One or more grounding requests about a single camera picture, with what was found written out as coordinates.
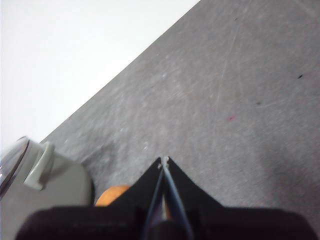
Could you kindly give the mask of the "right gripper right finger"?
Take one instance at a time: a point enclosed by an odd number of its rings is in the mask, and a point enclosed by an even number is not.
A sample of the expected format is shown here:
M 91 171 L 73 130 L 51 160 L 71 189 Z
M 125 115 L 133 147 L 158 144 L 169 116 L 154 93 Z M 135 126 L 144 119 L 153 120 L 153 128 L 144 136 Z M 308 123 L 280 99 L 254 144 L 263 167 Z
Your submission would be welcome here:
M 195 240 L 311 240 L 300 214 L 277 208 L 225 206 L 196 185 L 168 156 L 164 174 L 187 235 Z

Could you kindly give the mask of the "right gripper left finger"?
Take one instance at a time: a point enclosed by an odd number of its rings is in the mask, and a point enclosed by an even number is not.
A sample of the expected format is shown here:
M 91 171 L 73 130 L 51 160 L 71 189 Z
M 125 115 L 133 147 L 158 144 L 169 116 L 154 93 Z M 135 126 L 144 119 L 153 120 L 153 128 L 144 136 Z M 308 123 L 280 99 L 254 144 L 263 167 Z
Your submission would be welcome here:
M 29 215 L 17 240 L 137 240 L 161 175 L 157 158 L 143 175 L 107 206 L 59 206 Z

